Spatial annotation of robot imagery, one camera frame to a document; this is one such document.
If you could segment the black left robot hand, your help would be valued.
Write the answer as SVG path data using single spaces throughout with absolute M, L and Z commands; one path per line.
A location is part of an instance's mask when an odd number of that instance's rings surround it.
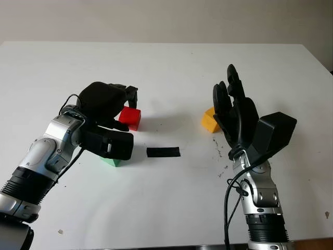
M 77 105 L 88 123 L 128 132 L 128 125 L 116 121 L 115 117 L 126 102 L 130 108 L 137 107 L 137 91 L 134 86 L 93 82 L 79 94 Z

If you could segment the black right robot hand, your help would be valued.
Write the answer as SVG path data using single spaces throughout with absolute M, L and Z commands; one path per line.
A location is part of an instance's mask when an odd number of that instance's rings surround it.
M 213 118 L 222 129 L 231 150 L 230 160 L 252 143 L 259 115 L 253 100 L 245 96 L 234 65 L 227 67 L 228 86 L 221 81 L 213 87 Z

